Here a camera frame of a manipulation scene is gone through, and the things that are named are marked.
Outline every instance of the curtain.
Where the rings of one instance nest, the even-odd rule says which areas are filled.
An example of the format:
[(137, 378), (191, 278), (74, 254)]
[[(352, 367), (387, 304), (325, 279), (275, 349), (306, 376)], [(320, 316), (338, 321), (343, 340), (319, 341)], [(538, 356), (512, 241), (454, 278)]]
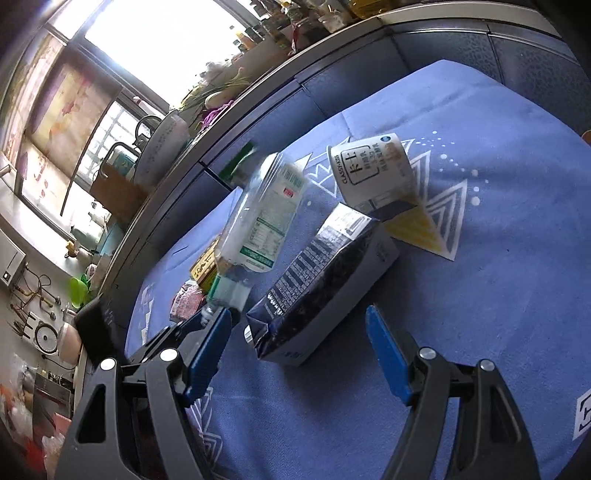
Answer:
[(16, 166), (22, 136), (43, 82), (64, 44), (46, 30), (27, 48), (8, 87), (0, 110), (0, 150)]
[(18, 157), (30, 201), (60, 214), (78, 162), (120, 89), (81, 54), (62, 52), (35, 102)]

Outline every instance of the window sill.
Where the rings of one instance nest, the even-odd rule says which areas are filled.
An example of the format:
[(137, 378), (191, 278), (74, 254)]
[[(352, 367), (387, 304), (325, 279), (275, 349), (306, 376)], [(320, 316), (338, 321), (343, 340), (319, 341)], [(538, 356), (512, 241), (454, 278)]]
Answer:
[(16, 197), (2, 180), (0, 229), (17, 245), (28, 245), (72, 277), (80, 278), (90, 264), (90, 254), (83, 249), (80, 250), (78, 258), (64, 258), (67, 241)]

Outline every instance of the white wall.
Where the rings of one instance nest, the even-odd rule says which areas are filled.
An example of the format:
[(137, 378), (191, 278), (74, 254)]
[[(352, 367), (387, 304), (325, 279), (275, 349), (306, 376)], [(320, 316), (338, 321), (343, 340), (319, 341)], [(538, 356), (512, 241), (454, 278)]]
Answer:
[[(48, 290), (53, 295), (60, 296), (62, 299), (61, 307), (54, 306), (53, 308), (57, 320), (55, 322), (50, 320), (49, 316), (40, 310), (38, 299), (35, 299), (31, 302), (30, 311), (44, 322), (53, 325), (56, 330), (59, 331), (61, 328), (62, 317), (60, 308), (64, 308), (69, 300), (68, 281), (70, 276), (56, 267), (46, 258), (42, 257), (37, 251), (33, 250), (27, 244), (23, 244), (22, 241), (19, 242), (18, 238), (15, 238), (15, 236), (11, 235), (9, 226), (6, 224), (0, 224), (0, 228), (7, 235), (9, 235), (12, 240), (17, 243), (18, 246), (26, 253), (28, 266), (31, 270), (33, 270), (37, 275), (47, 274), (51, 278), (51, 287), (48, 287)], [(29, 272), (25, 272), (25, 275), (30, 287), (33, 289), (37, 288), (37, 280), (35, 277)], [(24, 282), (20, 280), (18, 285), (24, 287)], [(33, 347), (26, 340), (18, 337), (17, 334), (12, 331), (9, 324), (11, 325), (14, 320), (18, 320), (18, 316), (10, 309), (9, 305), (15, 302), (16, 304), (19, 304), (19, 302), (14, 297), (11, 298), (7, 288), (0, 287), (0, 383), (9, 383), (10, 365), (14, 353), (16, 353), (33, 367), (39, 366), (46, 371), (50, 371), (56, 375), (64, 375), (66, 378), (71, 379), (73, 371), (65, 371), (51, 362), (43, 360), (41, 358), (41, 353), (36, 350), (35, 347)], [(60, 362), (56, 356), (52, 356), (51, 358), (57, 362)]]

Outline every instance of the silver screw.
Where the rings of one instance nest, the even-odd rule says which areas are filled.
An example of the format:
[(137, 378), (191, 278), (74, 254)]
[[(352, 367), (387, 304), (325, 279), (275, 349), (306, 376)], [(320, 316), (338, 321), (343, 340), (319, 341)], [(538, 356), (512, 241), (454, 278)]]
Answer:
[(432, 348), (429, 348), (428, 346), (421, 348), (418, 351), (418, 354), (421, 358), (424, 358), (425, 360), (433, 360), (437, 356), (437, 352)]
[(178, 352), (174, 348), (167, 348), (160, 352), (160, 359), (164, 362), (172, 362), (178, 356)]
[(115, 366), (115, 359), (114, 358), (105, 358), (101, 363), (100, 367), (105, 370), (111, 370)]
[(485, 372), (492, 372), (495, 369), (495, 364), (490, 360), (483, 360), (480, 362), (480, 368)]

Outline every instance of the barcode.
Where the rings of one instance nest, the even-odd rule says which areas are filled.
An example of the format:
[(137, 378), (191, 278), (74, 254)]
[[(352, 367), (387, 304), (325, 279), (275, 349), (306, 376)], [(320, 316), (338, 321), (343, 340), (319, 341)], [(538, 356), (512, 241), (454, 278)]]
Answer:
[(296, 175), (295, 173), (293, 173), (291, 171), (291, 169), (289, 168), (289, 166), (285, 166), (283, 167), (283, 176), (285, 177), (285, 179), (287, 181), (289, 181), (291, 184), (293, 184), (294, 187), (300, 189), (302, 187), (302, 185), (304, 184), (304, 182), (301, 180), (301, 178), (299, 178), (298, 175)]

